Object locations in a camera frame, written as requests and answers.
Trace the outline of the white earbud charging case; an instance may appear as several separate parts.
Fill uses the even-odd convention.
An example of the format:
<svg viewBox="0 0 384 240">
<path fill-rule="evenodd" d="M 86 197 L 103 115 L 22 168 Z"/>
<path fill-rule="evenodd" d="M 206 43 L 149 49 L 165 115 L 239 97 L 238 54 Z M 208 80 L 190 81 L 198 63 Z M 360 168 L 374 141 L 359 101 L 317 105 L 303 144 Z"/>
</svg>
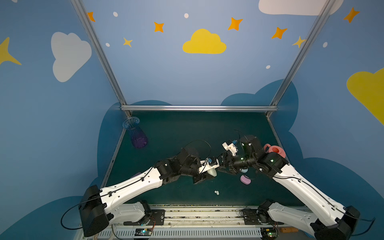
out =
<svg viewBox="0 0 384 240">
<path fill-rule="evenodd" d="M 207 170 L 207 174 L 211 175 L 212 177 L 216 177 L 217 176 L 216 169 L 212 168 Z"/>
</svg>

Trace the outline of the pink earbud charging case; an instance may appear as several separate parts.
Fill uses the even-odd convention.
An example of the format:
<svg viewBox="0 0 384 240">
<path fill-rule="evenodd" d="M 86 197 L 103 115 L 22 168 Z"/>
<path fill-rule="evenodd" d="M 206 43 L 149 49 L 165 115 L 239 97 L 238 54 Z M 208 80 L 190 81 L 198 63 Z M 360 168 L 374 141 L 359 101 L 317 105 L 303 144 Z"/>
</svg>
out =
<svg viewBox="0 0 384 240">
<path fill-rule="evenodd" d="M 251 180 L 249 177 L 245 176 L 245 175 L 242 175 L 242 176 L 240 177 L 240 181 L 241 181 L 244 185 L 249 185 L 249 184 L 252 182 L 252 180 Z"/>
</svg>

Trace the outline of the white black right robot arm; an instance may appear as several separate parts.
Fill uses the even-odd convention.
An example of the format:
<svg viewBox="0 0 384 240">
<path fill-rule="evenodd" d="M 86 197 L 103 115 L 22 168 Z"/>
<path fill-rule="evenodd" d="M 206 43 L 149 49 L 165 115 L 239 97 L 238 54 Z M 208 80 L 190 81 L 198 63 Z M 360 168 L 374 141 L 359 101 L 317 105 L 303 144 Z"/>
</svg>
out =
<svg viewBox="0 0 384 240">
<path fill-rule="evenodd" d="M 303 212 L 272 200 L 266 200 L 257 209 L 260 223 L 284 223 L 302 230 L 317 240 L 348 240 L 358 223 L 360 212 L 328 197 L 276 152 L 266 152 L 259 139 L 244 136 L 240 142 L 224 142 L 225 152 L 219 158 L 223 171 L 236 175 L 242 169 L 255 168 L 270 177 L 307 206 Z"/>
</svg>

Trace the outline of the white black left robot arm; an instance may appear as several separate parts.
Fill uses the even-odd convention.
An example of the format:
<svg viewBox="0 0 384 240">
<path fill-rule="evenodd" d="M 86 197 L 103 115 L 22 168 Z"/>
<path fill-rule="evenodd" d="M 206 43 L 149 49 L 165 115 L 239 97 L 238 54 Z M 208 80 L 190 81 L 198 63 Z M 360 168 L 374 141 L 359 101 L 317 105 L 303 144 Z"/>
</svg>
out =
<svg viewBox="0 0 384 240">
<path fill-rule="evenodd" d="M 158 161 L 140 175 L 110 187 L 93 185 L 85 191 L 79 203 L 85 237 L 92 237 L 117 219 L 118 207 L 152 189 L 175 182 L 180 176 L 192 177 L 193 183 L 214 178 L 220 166 L 215 157 L 201 160 L 198 154 L 182 149 L 178 155 Z"/>
</svg>

